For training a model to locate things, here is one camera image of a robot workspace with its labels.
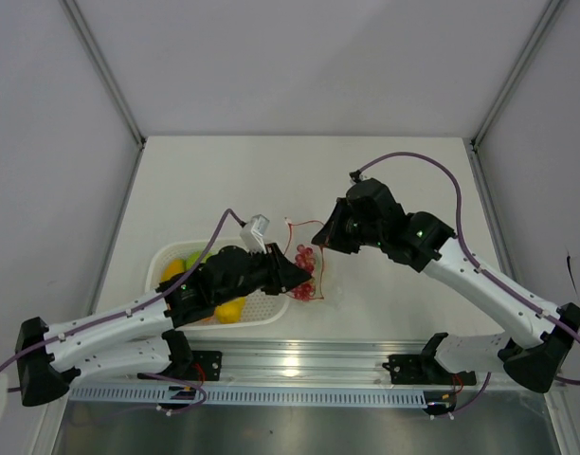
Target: gray wall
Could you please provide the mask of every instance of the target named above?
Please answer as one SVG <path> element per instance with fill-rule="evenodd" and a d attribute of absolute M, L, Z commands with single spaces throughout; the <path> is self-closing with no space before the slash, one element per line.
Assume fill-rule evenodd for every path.
<path fill-rule="evenodd" d="M 80 0 L 146 135 L 471 137 L 547 0 Z"/>
<path fill-rule="evenodd" d="M 568 2 L 482 159 L 522 280 L 580 305 L 580 0 Z M 580 378 L 580 347 L 565 365 L 566 376 Z M 579 388 L 571 401 L 580 426 Z"/>
<path fill-rule="evenodd" d="M 0 0 L 0 363 L 24 319 L 85 311 L 135 157 L 58 2 Z M 24 454 L 43 409 L 9 401 Z"/>

